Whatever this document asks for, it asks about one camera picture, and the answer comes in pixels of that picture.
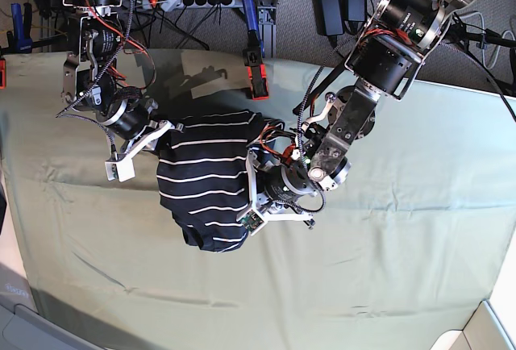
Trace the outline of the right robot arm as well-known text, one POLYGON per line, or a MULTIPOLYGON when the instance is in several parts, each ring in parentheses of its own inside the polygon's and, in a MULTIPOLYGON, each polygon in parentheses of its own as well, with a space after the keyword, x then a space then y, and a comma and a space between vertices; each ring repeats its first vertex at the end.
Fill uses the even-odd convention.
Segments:
POLYGON ((136 0, 62 0, 68 19, 69 50, 63 68, 65 108, 57 118, 80 119, 106 135, 110 161, 156 152, 160 139, 182 126, 163 120, 146 86, 129 85, 117 68, 120 54, 152 57, 131 37, 136 0))

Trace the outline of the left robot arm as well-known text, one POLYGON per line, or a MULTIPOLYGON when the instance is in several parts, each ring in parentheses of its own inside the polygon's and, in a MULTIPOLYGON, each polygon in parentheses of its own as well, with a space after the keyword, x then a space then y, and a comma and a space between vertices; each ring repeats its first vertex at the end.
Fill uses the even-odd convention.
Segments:
POLYGON ((286 138, 277 163, 246 160, 249 203, 237 221, 250 234, 267 223, 300 221, 314 226, 314 212, 301 207, 306 195, 324 195, 341 185, 350 168, 347 152, 367 135, 380 98, 401 100, 428 56, 442 43, 460 10, 475 0, 380 0, 347 58, 323 77, 314 76, 294 114, 295 128, 269 122, 258 147, 286 138))

